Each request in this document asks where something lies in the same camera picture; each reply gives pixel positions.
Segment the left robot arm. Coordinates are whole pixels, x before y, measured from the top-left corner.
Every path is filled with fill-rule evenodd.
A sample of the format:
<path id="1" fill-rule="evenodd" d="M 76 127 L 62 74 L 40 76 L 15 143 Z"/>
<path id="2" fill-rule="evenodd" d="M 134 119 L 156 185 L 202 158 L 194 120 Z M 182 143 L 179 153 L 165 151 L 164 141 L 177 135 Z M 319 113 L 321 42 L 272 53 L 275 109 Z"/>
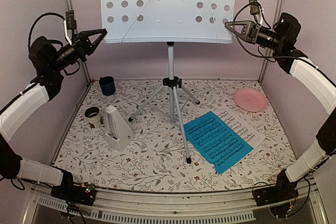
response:
<path id="1" fill-rule="evenodd" d="M 82 31 L 67 45 L 40 36 L 31 44 L 28 56 L 37 76 L 1 110 L 1 176 L 4 179 L 45 183 L 57 186 L 67 200 L 77 197 L 78 188 L 68 181 L 72 177 L 69 172 L 22 158 L 9 143 L 20 126 L 60 92 L 64 79 L 61 72 L 79 60 L 85 61 L 106 34 L 106 29 Z M 61 45 L 60 49 L 55 48 L 56 44 Z"/>

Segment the dark blue cup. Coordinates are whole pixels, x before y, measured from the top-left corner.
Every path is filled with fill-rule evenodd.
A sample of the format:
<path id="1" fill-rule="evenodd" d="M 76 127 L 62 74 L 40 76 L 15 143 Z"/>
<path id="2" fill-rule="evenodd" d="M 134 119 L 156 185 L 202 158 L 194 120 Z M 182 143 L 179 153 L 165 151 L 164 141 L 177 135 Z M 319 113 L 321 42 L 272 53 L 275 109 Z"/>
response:
<path id="1" fill-rule="evenodd" d="M 105 96 L 113 95 L 116 92 L 114 78 L 112 76 L 101 77 L 99 79 L 99 86 L 102 94 Z"/>

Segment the pink plate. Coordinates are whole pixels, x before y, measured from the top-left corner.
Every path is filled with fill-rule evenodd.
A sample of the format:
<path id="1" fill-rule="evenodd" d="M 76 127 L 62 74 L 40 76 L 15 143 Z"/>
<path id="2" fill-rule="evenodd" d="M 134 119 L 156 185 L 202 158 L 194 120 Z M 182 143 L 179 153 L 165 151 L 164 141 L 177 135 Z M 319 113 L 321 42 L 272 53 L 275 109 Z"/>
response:
<path id="1" fill-rule="evenodd" d="M 266 96 L 250 88 L 237 89 L 234 92 L 234 101 L 241 109 L 248 112 L 260 112 L 267 106 Z"/>

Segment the paper coffee cup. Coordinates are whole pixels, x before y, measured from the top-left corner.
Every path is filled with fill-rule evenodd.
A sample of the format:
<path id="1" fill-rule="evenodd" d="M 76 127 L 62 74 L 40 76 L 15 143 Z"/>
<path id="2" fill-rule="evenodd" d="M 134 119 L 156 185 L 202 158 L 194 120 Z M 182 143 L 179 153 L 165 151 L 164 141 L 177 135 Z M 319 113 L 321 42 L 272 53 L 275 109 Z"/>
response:
<path id="1" fill-rule="evenodd" d="M 92 129 L 97 129 L 102 125 L 102 116 L 98 107 L 93 106 L 86 109 L 84 116 Z"/>

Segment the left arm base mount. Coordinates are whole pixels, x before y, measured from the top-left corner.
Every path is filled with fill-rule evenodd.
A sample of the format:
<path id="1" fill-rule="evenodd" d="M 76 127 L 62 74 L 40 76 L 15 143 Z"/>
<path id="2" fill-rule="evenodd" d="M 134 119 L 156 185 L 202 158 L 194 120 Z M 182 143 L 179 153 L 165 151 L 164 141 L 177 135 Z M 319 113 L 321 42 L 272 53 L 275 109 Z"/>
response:
<path id="1" fill-rule="evenodd" d="M 93 206 L 97 191 L 94 184 L 74 184 L 72 180 L 62 181 L 60 186 L 53 186 L 50 195 L 52 197 L 67 200 L 86 206 Z"/>

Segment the light blue music stand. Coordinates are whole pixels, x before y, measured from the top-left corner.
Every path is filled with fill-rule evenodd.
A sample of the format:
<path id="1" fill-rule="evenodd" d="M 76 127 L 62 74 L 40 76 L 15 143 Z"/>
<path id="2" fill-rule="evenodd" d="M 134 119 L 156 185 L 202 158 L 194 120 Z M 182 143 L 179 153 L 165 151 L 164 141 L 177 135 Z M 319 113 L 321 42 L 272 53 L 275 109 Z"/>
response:
<path id="1" fill-rule="evenodd" d="M 199 42 L 230 44 L 232 34 L 224 26 L 233 19 L 235 0 L 100 0 L 106 44 L 164 42 L 168 47 L 170 117 L 180 117 L 174 76 L 174 44 Z"/>

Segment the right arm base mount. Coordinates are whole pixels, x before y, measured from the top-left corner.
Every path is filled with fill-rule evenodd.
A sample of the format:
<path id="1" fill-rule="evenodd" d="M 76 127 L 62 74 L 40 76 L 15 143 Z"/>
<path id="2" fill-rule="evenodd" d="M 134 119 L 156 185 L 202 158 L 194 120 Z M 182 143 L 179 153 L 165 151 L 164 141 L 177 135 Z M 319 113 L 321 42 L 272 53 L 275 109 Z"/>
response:
<path id="1" fill-rule="evenodd" d="M 278 202 L 295 199 L 299 196 L 298 190 L 295 188 L 289 191 L 278 192 L 276 186 L 270 186 L 267 183 L 263 184 L 266 187 L 252 189 L 252 196 L 256 201 L 257 206 L 271 205 Z"/>

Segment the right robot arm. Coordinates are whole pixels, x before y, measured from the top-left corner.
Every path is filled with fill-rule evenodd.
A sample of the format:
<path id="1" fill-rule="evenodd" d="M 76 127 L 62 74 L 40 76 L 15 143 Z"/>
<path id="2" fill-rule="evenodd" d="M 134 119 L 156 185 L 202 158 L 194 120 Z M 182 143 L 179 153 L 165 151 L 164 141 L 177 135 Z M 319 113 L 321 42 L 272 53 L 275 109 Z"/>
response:
<path id="1" fill-rule="evenodd" d="M 251 20 L 232 20 L 225 27 L 239 44 L 247 42 L 271 49 L 279 67 L 300 82 L 307 89 L 306 94 L 311 94 L 328 115 L 310 147 L 278 174 L 271 196 L 282 201 L 299 180 L 335 155 L 335 83 L 295 47 L 301 25 L 294 16 L 282 13 L 273 29 Z"/>

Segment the white sheet music page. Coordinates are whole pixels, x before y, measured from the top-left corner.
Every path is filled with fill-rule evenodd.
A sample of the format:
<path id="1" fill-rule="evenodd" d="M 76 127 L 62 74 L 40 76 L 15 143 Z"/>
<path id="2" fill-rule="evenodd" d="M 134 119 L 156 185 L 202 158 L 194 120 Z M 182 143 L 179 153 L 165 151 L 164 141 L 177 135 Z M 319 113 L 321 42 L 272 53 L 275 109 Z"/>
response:
<path id="1" fill-rule="evenodd" d="M 233 110 L 229 108 L 219 108 L 215 109 L 214 113 L 253 148 L 256 148 L 266 139 L 263 134 L 256 131 Z"/>

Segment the front aluminium rail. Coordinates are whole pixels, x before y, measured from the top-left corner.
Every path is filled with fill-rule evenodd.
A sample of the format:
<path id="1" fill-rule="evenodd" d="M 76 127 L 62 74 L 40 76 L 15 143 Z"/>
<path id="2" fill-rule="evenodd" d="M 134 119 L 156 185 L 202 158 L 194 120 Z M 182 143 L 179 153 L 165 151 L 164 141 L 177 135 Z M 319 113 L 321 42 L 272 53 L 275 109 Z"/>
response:
<path id="1" fill-rule="evenodd" d="M 30 191 L 24 223 L 328 223 L 312 177 L 297 184 L 298 197 L 257 205 L 257 187 L 212 193 L 144 193 L 97 189 L 92 206 L 67 209 L 46 186 Z"/>

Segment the white metronome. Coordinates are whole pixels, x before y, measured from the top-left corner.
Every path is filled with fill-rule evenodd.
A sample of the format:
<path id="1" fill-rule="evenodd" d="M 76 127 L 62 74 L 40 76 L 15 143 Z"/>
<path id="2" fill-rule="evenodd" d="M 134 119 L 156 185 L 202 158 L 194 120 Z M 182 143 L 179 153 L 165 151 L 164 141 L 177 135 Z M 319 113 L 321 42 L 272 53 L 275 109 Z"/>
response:
<path id="1" fill-rule="evenodd" d="M 134 139 L 130 125 L 112 105 L 104 111 L 104 132 L 106 143 L 118 152 L 122 152 Z"/>

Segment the blue sheet music page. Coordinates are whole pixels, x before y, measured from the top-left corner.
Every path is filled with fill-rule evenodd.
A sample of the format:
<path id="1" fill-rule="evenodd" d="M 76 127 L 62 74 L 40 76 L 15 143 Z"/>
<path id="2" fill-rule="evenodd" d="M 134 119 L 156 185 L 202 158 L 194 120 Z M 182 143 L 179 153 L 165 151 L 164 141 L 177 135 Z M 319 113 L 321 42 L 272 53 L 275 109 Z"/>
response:
<path id="1" fill-rule="evenodd" d="M 253 147 L 215 113 L 208 112 L 184 125 L 186 138 L 219 174 L 247 156 Z"/>

